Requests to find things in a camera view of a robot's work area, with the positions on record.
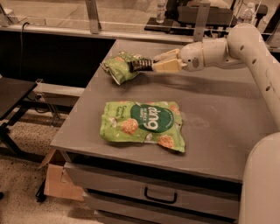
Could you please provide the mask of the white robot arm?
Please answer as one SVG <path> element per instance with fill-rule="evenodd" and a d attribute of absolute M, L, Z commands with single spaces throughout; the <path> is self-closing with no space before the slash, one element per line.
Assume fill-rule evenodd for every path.
<path fill-rule="evenodd" d="M 238 224 L 280 224 L 280 64 L 252 24 L 238 24 L 225 38 L 206 38 L 153 58 L 152 70 L 175 73 L 245 65 L 258 86 L 277 132 L 260 140 L 245 166 Z"/>

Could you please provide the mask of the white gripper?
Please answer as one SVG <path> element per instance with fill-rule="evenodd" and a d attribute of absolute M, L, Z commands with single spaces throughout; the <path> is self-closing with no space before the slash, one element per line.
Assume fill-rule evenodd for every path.
<path fill-rule="evenodd" d="M 173 49 L 163 52 L 153 59 L 158 61 L 151 66 L 156 73 L 176 73 L 182 68 L 193 72 L 204 68 L 201 42 L 185 45 L 181 50 Z"/>

